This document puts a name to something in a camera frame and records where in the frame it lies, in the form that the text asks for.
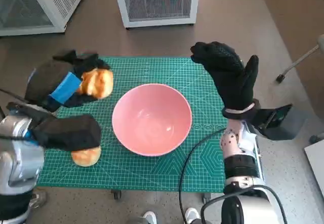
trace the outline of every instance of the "shoe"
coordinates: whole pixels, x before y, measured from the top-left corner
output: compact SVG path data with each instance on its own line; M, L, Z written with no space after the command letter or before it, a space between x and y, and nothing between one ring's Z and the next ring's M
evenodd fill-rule
M154 214L154 212L152 211L147 211L143 217L145 219L147 219L148 223L150 224L157 224L157 219L156 219L156 215Z
M185 213L185 217L186 217L188 224L192 223L196 219L200 219L200 215L195 208L187 209L187 211Z

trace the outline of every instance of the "floor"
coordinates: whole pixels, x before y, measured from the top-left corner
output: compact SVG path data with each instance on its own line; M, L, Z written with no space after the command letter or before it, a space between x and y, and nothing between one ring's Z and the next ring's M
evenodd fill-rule
M324 34L324 0L265 0L280 35L293 60L297 60L316 45ZM324 53L317 52L299 66L297 72L313 109L324 119Z
M289 223L324 223L324 202L303 148L323 125L315 116L305 90L292 71L285 83L273 83L291 63L264 0L199 0L195 26L138 28L126 31L116 0L84 0L65 35L49 34L2 38L0 85L20 95L33 68L61 48L97 51L114 56L189 56L197 41L222 41L235 47L244 61L260 57L255 97L264 107L294 103L308 114L295 140L259 139L267 183L279 194ZM1 106L10 98L1 95ZM159 223L183 223L176 193L124 192L116 203L107 190L47 188L49 201L34 211L28 223L126 223L131 216L152 209ZM199 194L184 194L185 208L201 208ZM220 205L208 210L208 219L220 223Z

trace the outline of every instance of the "table leg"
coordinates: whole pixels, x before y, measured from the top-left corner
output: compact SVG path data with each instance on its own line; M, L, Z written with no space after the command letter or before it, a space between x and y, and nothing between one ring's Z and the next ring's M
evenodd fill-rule
M122 198L122 192L120 190L111 190L114 200L120 200Z

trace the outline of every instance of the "black gripper glove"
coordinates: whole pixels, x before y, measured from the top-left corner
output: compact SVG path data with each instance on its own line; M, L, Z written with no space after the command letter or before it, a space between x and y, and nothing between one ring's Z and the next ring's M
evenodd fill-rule
M53 56L56 61L64 61L73 66L73 73L82 80L84 72L90 72L95 68L110 70L110 66L97 53L87 53L77 56L75 50L63 50ZM74 93L65 103L65 107L82 106L85 103L96 101L97 98L85 94Z
M69 152L98 147L101 140L101 128L91 115L64 119L48 117L30 131L44 148Z
M50 112L60 106L76 107L97 100L93 96L79 95L74 92L63 104L50 95L63 82L68 73L82 80L82 74L94 68L110 69L110 66L98 58L98 54L76 55L75 50L65 50L53 56L53 60L36 68L31 75L26 89L25 99Z
M253 103L253 87L258 75L259 58L253 55L246 67L230 46L198 42L191 47L191 59L211 75L227 109L243 110Z

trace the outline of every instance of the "gray floor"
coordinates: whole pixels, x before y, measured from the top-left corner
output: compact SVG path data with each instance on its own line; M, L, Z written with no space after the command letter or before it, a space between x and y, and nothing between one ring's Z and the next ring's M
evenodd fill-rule
M260 139L267 183L282 199L289 223L323 223L324 204L303 148L310 135L323 125L314 115L299 78L293 71L277 86L276 76L291 63L285 45L263 0L199 0L197 24L139 28L126 31L116 0L84 0L65 35L48 34L3 38L0 43L0 85L24 94L33 68L61 48L97 51L115 56L189 56L197 41L222 41L236 48L243 60L260 57L255 96L263 106L294 103L309 119L292 141ZM1 95L1 105L10 99ZM116 203L109 191L47 188L48 204L32 213L28 223L125 223L130 216L152 209L159 223L182 223L177 194L124 192ZM201 208L198 194L184 195L185 207ZM208 210L208 218L220 223L220 206Z

